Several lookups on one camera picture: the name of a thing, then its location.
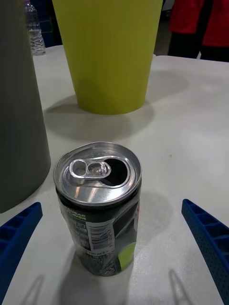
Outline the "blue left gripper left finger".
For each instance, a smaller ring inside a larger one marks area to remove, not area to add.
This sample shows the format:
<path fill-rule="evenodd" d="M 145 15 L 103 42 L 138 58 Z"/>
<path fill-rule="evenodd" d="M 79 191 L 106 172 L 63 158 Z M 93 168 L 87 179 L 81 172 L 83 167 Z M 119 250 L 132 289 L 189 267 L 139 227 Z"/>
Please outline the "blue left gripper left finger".
<path fill-rule="evenodd" d="M 41 203 L 35 202 L 0 227 L 0 303 L 42 216 Z"/>

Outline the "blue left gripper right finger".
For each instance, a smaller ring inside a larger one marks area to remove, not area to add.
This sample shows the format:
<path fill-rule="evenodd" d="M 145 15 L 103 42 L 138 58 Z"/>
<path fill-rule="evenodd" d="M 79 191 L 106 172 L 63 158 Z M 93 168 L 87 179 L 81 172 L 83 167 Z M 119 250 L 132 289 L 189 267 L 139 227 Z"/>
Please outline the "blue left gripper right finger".
<path fill-rule="evenodd" d="M 210 271 L 223 304 L 229 304 L 229 228 L 188 199 L 181 213 Z"/>

